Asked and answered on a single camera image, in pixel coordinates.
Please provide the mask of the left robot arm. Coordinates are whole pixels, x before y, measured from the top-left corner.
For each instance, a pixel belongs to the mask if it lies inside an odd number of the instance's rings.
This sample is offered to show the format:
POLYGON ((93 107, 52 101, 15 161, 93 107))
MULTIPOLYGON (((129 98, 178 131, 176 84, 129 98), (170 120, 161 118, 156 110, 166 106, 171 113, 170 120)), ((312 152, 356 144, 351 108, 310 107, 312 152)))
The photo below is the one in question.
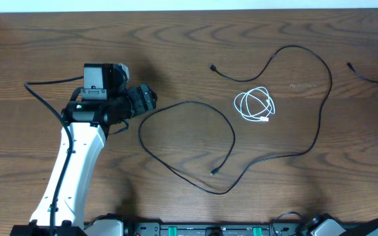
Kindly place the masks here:
POLYGON ((84 224, 85 203, 98 156, 112 125, 156 108, 157 95, 147 85, 128 87, 124 64, 85 64, 83 86, 74 90, 56 118, 61 122, 58 156, 45 193, 26 225, 11 235, 126 235, 122 220, 107 215, 84 224))

